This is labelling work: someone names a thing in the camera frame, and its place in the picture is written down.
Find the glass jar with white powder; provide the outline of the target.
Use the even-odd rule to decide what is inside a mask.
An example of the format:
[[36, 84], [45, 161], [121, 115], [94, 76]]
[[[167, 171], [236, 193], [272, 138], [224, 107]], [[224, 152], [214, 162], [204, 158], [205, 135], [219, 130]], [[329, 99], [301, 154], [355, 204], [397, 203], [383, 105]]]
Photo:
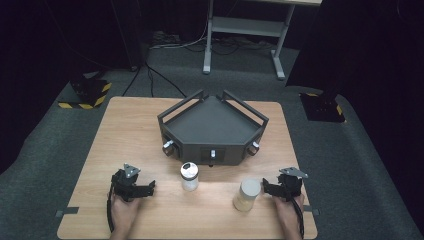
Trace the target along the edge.
[[186, 191], [194, 191], [199, 185], [198, 166], [193, 162], [186, 162], [180, 168], [180, 175], [182, 178], [182, 187]]

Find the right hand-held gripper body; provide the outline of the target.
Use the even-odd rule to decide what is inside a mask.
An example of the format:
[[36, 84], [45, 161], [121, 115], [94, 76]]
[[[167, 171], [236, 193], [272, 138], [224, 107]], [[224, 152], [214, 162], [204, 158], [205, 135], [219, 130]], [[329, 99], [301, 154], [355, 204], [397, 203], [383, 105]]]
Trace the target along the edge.
[[303, 180], [307, 179], [309, 175], [296, 167], [283, 168], [279, 172], [278, 182], [283, 190], [282, 197], [286, 201], [291, 201], [301, 194]]

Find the yellow-black striped stand base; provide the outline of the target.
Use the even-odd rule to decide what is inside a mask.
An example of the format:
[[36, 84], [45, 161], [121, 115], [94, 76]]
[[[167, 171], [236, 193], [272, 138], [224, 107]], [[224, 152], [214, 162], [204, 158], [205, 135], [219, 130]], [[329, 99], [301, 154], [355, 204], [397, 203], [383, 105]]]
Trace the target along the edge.
[[99, 107], [106, 99], [112, 86], [111, 82], [102, 79], [87, 79], [81, 76], [69, 81], [57, 102], [64, 109], [90, 110]]
[[299, 97], [309, 121], [343, 123], [346, 121], [334, 95], [300, 93]]

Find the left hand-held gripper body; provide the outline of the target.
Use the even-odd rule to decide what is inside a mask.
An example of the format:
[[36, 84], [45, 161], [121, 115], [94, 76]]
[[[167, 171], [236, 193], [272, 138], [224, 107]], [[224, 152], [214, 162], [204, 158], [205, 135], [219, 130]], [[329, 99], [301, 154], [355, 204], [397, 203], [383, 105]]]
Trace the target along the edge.
[[129, 202], [132, 200], [134, 198], [136, 181], [139, 176], [139, 172], [139, 168], [125, 163], [123, 168], [119, 169], [112, 176], [111, 182], [113, 192], [120, 196], [124, 201]]

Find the black curtain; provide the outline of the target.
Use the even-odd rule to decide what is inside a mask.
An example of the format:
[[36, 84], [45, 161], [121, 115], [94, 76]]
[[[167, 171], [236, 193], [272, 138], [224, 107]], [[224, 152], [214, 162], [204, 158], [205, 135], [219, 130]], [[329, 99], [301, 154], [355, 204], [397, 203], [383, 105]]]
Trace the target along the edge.
[[0, 174], [71, 79], [143, 61], [137, 0], [0, 0]]
[[424, 234], [424, 0], [322, 0], [288, 82], [350, 102]]

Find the black corner shelf rack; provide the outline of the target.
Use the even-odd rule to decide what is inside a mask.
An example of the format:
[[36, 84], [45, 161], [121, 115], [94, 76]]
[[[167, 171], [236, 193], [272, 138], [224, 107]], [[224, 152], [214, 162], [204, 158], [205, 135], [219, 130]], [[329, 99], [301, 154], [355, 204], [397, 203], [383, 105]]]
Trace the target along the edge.
[[228, 91], [202, 90], [158, 115], [162, 151], [182, 162], [236, 166], [255, 155], [268, 118]]

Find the grey metal desk frame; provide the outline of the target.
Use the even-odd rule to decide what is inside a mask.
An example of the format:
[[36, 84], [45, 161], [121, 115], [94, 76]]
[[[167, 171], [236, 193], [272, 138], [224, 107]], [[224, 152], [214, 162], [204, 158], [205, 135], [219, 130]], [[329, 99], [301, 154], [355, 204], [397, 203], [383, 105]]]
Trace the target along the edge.
[[271, 59], [275, 68], [276, 76], [279, 80], [286, 78], [281, 64], [281, 51], [287, 32], [289, 30], [291, 19], [296, 6], [314, 6], [321, 5], [322, 0], [254, 0], [259, 2], [274, 2], [288, 6], [287, 14], [283, 21], [265, 21], [243, 18], [221, 17], [214, 15], [214, 0], [208, 0], [207, 13], [207, 32], [206, 46], [204, 50], [203, 70], [204, 74], [211, 72], [212, 57], [212, 35], [214, 33], [243, 34], [265, 37], [277, 37], [278, 43], [275, 49], [270, 51]]

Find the jar with beige contents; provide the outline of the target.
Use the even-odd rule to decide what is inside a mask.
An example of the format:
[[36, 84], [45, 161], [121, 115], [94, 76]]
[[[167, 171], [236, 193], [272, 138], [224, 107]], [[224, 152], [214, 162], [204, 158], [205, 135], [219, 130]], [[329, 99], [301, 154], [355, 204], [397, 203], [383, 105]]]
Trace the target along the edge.
[[253, 208], [256, 197], [261, 192], [261, 184], [256, 179], [244, 179], [237, 194], [233, 198], [234, 207], [241, 212], [248, 212]]

